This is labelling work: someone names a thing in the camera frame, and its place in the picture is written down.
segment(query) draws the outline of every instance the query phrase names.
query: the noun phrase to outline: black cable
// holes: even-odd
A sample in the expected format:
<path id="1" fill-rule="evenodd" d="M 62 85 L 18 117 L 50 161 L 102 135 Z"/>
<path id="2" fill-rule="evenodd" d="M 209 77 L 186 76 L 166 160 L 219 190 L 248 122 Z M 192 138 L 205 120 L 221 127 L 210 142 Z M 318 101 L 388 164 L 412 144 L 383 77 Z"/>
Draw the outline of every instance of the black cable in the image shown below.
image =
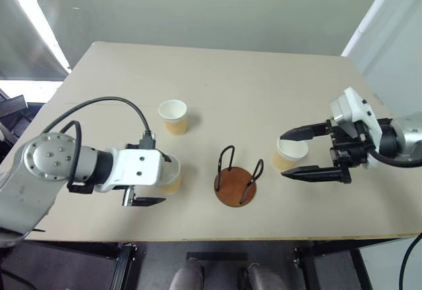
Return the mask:
<path id="1" fill-rule="evenodd" d="M 369 148 L 368 153 L 370 153 L 370 155 L 372 155 L 376 160 L 381 161 L 382 163 L 386 163 L 387 165 L 394 166 L 394 167 L 412 168 L 412 167 L 422 166 L 422 159 L 415 159 L 413 161 L 396 160 L 396 159 L 388 158 L 386 156 L 381 155 L 374 148 Z"/>
<path id="2" fill-rule="evenodd" d="M 413 242 L 407 248 L 406 253 L 403 257 L 402 267 L 400 267 L 400 277 L 398 279 L 398 289 L 403 290 L 403 279 L 404 279 L 404 270 L 406 269 L 407 260 L 409 259 L 410 253 L 415 248 L 416 244 L 422 239 L 422 233 L 415 238 Z"/>
<path id="3" fill-rule="evenodd" d="M 32 283 L 30 283 L 29 281 L 25 280 L 24 278 L 19 277 L 18 275 L 15 275 L 15 274 L 11 273 L 11 272 L 10 272 L 10 271 L 8 271 L 8 270 L 1 269 L 1 270 L 0 270 L 0 274 L 2 274 L 2 275 L 4 275 L 4 276 L 7 276 L 7 277 L 9 277 L 9 278 L 12 278 L 13 280 L 15 280 L 15 281 L 17 281 L 17 282 L 20 282 L 21 284 L 23 284 L 23 285 L 27 286 L 29 289 L 32 289 L 32 290 L 37 290 L 37 288 L 36 288 L 36 286 L 35 286 L 35 285 L 33 285 L 33 284 L 32 284 Z"/>
<path id="4" fill-rule="evenodd" d="M 73 184 L 73 181 L 75 180 L 76 168 L 78 167 L 80 149 L 82 147 L 82 129 L 81 129 L 80 123 L 78 121 L 70 121 L 60 130 L 60 133 L 65 133 L 71 127 L 75 127 L 75 130 L 76 130 L 76 144 L 75 144 L 75 150 L 73 152 L 73 161 L 72 161 L 72 166 L 71 166 L 71 173 L 69 175 L 69 180 L 67 181 L 67 185 L 66 185 L 66 187 L 68 189 L 70 189 L 70 187 Z"/>
<path id="5" fill-rule="evenodd" d="M 134 103 L 132 103 L 129 100 L 126 100 L 124 98 L 120 98 L 120 97 L 100 97 L 100 98 L 95 98 L 95 99 L 92 99 L 92 100 L 88 100 L 88 101 L 82 102 L 82 103 L 74 106 L 70 110 L 64 112 L 64 114 L 60 115 L 58 118 L 56 118 L 56 120 L 54 120 L 53 122 L 51 122 L 42 132 L 43 133 L 49 132 L 53 127 L 55 127 L 61 121 L 63 121 L 64 119 L 66 119 L 70 114 L 72 114 L 72 113 L 74 113 L 74 112 L 82 109 L 83 107 L 86 107 L 87 105 L 90 105 L 90 104 L 93 104 L 93 103 L 96 103 L 96 102 L 101 102 L 101 101 L 120 101 L 120 102 L 123 102 L 123 103 L 131 106 L 136 111 L 136 113 L 138 113 L 140 119 L 144 123 L 144 126 L 145 126 L 145 135 L 151 134 L 150 127 L 148 126 L 148 123 L 146 122 L 145 116 L 142 113 L 142 111 Z"/>

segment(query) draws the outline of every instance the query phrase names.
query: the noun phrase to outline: white wall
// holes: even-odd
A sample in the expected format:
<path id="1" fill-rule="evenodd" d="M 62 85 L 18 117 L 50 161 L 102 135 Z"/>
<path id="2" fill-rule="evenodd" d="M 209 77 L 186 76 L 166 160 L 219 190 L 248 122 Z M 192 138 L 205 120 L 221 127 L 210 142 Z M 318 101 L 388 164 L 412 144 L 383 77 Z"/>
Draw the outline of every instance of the white wall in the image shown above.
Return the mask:
<path id="1" fill-rule="evenodd" d="M 393 116 L 422 111 L 421 11 L 422 0 L 375 0 L 342 54 Z M 361 249 L 374 290 L 397 290 L 400 265 L 412 240 Z M 407 263 L 404 289 L 422 289 L 422 244 Z"/>
<path id="2" fill-rule="evenodd" d="M 348 55 L 394 116 L 422 111 L 422 0 L 376 0 Z"/>
<path id="3" fill-rule="evenodd" d="M 403 239 L 361 249 L 373 290 L 397 290 L 404 253 L 414 239 Z M 422 289 L 422 244 L 413 249 L 407 261 L 404 289 Z"/>

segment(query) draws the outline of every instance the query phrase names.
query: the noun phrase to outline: gray pants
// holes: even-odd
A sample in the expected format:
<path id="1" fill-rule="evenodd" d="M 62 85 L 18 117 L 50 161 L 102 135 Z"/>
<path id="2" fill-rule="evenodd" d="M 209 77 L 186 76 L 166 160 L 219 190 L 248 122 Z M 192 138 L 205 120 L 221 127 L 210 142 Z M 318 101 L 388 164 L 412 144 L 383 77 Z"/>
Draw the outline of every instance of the gray pants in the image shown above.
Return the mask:
<path id="1" fill-rule="evenodd" d="M 278 275 L 259 264 L 251 264 L 247 272 L 252 290 L 289 290 Z M 203 287 L 201 265 L 190 258 L 174 275 L 169 290 L 202 290 Z"/>

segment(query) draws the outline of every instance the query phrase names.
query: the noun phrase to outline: gray wall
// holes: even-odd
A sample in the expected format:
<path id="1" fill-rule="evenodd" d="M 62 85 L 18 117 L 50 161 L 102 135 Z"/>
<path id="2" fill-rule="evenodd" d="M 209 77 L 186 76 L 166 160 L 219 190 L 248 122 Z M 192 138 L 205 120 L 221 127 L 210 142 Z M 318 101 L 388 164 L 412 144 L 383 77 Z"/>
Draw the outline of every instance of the gray wall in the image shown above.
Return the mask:
<path id="1" fill-rule="evenodd" d="M 0 78 L 60 78 L 55 60 L 16 0 L 0 0 Z"/>
<path id="2" fill-rule="evenodd" d="M 38 0 L 71 66 L 94 41 L 339 55 L 373 0 Z"/>

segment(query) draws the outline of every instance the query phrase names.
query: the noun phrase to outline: cup rim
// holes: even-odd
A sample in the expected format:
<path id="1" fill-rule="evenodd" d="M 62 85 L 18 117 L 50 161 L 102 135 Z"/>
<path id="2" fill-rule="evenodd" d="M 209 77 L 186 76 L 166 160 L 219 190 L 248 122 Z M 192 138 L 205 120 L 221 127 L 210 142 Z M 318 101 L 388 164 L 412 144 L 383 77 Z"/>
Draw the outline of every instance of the cup rim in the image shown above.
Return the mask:
<path id="1" fill-rule="evenodd" d="M 177 102 L 179 105 L 183 106 L 183 114 L 177 116 L 177 117 L 168 117 L 167 115 L 164 115 L 162 112 L 163 106 L 167 105 L 168 103 L 175 103 Z M 160 117 L 168 122 L 179 122 L 181 121 L 187 113 L 187 105 L 185 102 L 181 101 L 181 100 L 177 100 L 177 99 L 170 99 L 170 100 L 166 100 L 163 101 L 159 106 L 158 106 L 158 114 L 160 114 Z"/>
<path id="2" fill-rule="evenodd" d="M 295 142 L 297 143 L 300 148 L 298 153 L 287 153 L 283 150 L 282 148 L 282 143 L 284 142 Z M 277 140 L 277 153 L 279 153 L 279 155 L 281 155 L 282 157 L 284 157 L 287 160 L 291 160 L 291 161 L 296 161 L 296 160 L 301 160 L 302 158 L 304 158 L 309 151 L 309 147 L 308 144 L 304 141 L 294 141 L 294 140 Z"/>
<path id="3" fill-rule="evenodd" d="M 161 183 L 161 180 L 160 180 L 160 182 L 157 183 L 157 187 L 165 187 L 165 186 L 171 185 L 172 183 L 174 183 L 177 180 L 177 178 L 180 177 L 180 172 L 181 172 L 181 163 L 180 163 L 180 160 L 177 157 L 175 157 L 174 155 L 168 154 L 168 156 L 171 159 L 171 163 L 173 163 L 173 161 L 176 161 L 177 162 L 177 164 L 178 164 L 178 166 L 177 166 L 177 172 L 176 172 L 176 174 L 173 176 L 173 178 L 171 180 L 166 181 L 165 183 Z"/>

